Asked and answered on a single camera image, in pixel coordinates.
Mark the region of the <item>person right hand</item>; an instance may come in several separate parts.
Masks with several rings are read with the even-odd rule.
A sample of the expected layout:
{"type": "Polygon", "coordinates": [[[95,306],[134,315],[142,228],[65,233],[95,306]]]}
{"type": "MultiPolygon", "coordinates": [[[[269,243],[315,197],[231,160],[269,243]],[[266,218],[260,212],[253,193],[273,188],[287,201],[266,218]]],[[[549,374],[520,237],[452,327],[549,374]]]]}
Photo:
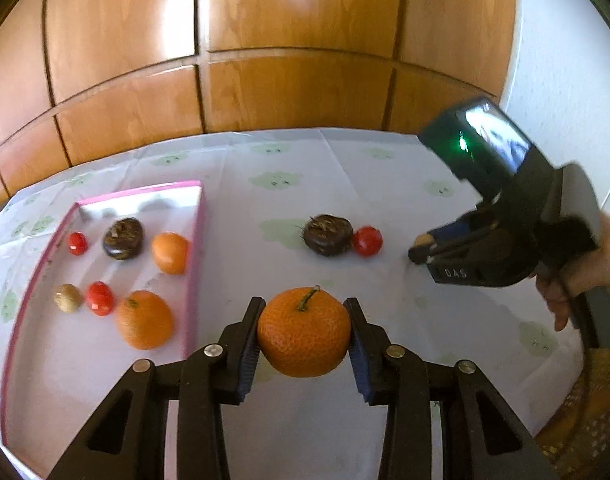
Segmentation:
{"type": "Polygon", "coordinates": [[[600,247],[564,266],[559,280],[536,276],[536,288],[554,316],[556,332],[570,321],[570,298],[597,287],[610,294],[610,215],[605,212],[601,214],[601,230],[600,247]]]}

